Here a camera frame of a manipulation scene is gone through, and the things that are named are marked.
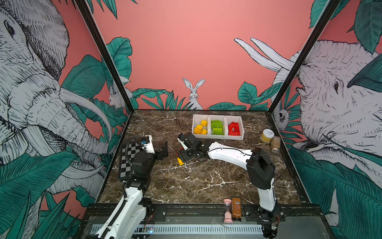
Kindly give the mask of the white three-compartment bin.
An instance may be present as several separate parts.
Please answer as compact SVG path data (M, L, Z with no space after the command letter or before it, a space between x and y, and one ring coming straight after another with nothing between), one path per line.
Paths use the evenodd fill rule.
M192 134L197 138L243 140L244 133L240 116L193 115Z

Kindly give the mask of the green lego brick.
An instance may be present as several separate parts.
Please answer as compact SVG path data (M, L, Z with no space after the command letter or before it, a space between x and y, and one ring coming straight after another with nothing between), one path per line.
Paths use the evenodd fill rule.
M223 128L223 122L220 120L212 120L211 121L211 128L213 127L221 127Z
M213 127L212 128L213 135L224 135L224 130L221 127Z

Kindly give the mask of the red arch lego piece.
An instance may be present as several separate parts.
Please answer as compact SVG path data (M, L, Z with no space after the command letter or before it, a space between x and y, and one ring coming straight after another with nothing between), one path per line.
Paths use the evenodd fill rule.
M241 136L240 126L237 122L232 122L228 125L229 136Z

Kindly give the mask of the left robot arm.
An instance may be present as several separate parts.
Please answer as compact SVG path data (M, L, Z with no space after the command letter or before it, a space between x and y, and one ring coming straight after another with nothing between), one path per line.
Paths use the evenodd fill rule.
M122 197L117 206L95 233L95 239L137 238L135 231L141 222L148 223L154 217L152 200L145 198L151 182L151 172L157 160L169 156L168 142L156 151L152 136L131 137L121 149L119 173L122 179Z

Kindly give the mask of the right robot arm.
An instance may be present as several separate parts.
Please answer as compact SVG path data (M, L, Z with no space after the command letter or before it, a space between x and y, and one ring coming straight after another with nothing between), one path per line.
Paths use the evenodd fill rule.
M277 200L274 194L275 165L259 147L238 149L217 141L201 141L192 133L178 135L182 149L178 152L178 162L185 164L194 158L221 160L247 170L251 183L259 195L259 214L264 221L276 221Z

